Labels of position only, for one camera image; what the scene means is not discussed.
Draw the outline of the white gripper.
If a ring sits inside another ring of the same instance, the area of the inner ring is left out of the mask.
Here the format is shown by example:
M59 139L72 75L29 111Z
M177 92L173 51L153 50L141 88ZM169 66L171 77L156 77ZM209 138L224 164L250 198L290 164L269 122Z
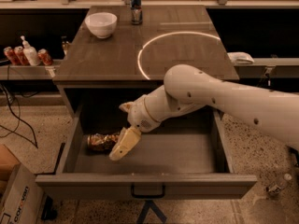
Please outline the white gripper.
M120 104L119 109L128 113L127 120L132 125L122 128L116 145L112 148L109 158L119 161L140 141L141 133L149 133L161 125L154 117L153 108L156 101L149 96L141 96L133 102Z

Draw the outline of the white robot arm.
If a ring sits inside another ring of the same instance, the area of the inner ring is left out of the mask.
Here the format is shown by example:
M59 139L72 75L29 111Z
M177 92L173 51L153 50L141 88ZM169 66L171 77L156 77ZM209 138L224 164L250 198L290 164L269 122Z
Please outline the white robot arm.
M299 95L237 84L214 78L187 64L171 67L164 84L149 94L123 103L128 128L121 130L109 157L118 161L139 142L142 133L169 118L206 105L252 125L289 147L299 149Z

